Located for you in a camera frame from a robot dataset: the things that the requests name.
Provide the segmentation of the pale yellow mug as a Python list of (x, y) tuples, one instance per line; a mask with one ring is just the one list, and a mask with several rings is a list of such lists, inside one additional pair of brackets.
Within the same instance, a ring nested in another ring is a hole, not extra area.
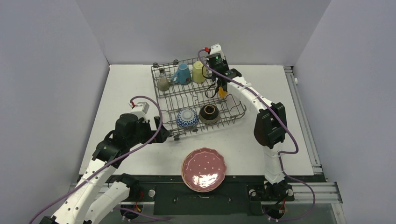
[(206, 67), (202, 62), (196, 61), (192, 66), (192, 79), (195, 83), (203, 83), (206, 80)]

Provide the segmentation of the yellow polka dot plate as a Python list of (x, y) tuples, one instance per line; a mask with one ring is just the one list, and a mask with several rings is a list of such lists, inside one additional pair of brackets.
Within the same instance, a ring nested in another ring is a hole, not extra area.
[(224, 91), (224, 89), (221, 86), (219, 86), (218, 88), (218, 96), (220, 98), (225, 98), (227, 96), (227, 92)]

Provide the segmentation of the orange patterned small bowl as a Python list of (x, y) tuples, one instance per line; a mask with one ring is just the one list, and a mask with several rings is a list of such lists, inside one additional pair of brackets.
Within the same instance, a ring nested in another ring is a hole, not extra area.
[(180, 128), (186, 128), (198, 124), (197, 113), (192, 109), (183, 109), (176, 116), (176, 124)]

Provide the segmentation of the blue mug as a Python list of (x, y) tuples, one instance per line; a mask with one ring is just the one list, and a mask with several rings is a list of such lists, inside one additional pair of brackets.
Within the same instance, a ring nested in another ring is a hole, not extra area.
[(173, 84), (186, 85), (191, 82), (191, 73), (187, 64), (182, 63), (178, 66), (175, 74), (171, 78)]

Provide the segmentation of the grey wire dish rack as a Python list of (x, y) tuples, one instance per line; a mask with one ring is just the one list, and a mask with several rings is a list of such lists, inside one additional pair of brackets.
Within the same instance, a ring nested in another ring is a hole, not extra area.
[[(174, 84), (170, 82), (168, 90), (161, 91), (158, 88), (160, 78), (166, 78), (168, 81), (177, 71), (182, 63), (193, 69), (193, 64), (198, 58), (177, 60), (170, 63), (153, 63), (151, 74), (156, 93), (157, 103), (160, 105), (163, 116), (164, 126), (170, 131), (174, 140), (179, 140), (184, 135), (193, 135), (196, 132), (209, 131), (222, 126), (229, 126), (241, 119), (247, 109), (239, 100), (234, 99), (232, 95), (221, 98), (215, 93), (215, 86), (210, 79), (202, 83)], [(219, 121), (213, 124), (205, 124), (199, 121), (197, 124), (180, 127), (177, 124), (177, 115), (184, 109), (191, 109), (199, 113), (200, 109), (208, 104), (213, 104), (219, 110)]]

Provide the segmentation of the small grey-green mug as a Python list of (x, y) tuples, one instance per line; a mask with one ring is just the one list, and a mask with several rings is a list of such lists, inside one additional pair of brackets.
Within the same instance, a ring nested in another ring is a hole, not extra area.
[(167, 78), (161, 77), (157, 80), (157, 88), (160, 91), (167, 91), (170, 88), (170, 82)]

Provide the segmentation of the dark patterned cream bowl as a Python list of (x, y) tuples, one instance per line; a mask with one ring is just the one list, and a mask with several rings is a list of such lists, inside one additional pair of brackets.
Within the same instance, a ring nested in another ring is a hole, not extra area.
[(206, 124), (215, 124), (220, 120), (219, 109), (213, 104), (204, 105), (198, 114), (199, 120)]

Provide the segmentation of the pink plate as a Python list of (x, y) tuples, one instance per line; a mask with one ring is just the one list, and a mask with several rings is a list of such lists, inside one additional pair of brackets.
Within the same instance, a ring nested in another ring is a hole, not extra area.
[(226, 170), (224, 157), (215, 149), (203, 147), (185, 157), (181, 165), (181, 177), (184, 179), (194, 175), (207, 175), (225, 178)]

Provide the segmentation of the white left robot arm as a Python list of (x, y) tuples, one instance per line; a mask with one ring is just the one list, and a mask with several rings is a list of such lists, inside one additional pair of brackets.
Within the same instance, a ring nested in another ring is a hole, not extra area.
[(144, 112), (120, 115), (115, 129), (111, 130), (97, 145), (88, 167), (77, 186), (60, 197), (61, 207), (51, 216), (44, 216), (42, 224), (93, 224), (103, 218), (124, 199), (135, 200), (139, 187), (131, 175), (122, 174), (109, 194), (96, 199), (102, 185), (132, 152), (152, 143), (163, 143), (169, 132), (163, 127), (162, 115), (155, 118), (156, 130), (151, 130), (150, 121)]

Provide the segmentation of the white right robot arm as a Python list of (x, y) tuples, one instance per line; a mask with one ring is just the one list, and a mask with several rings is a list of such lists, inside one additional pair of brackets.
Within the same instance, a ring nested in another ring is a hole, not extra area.
[(285, 180), (281, 156), (286, 152), (277, 147), (289, 135), (296, 143), (294, 136), (287, 128), (286, 110), (282, 103), (273, 103), (255, 90), (242, 74), (230, 69), (221, 53), (209, 53), (204, 66), (211, 71), (211, 79), (217, 89), (222, 89), (236, 97), (246, 108), (256, 113), (254, 137), (264, 146), (264, 195), (269, 200), (282, 201), (289, 193)]

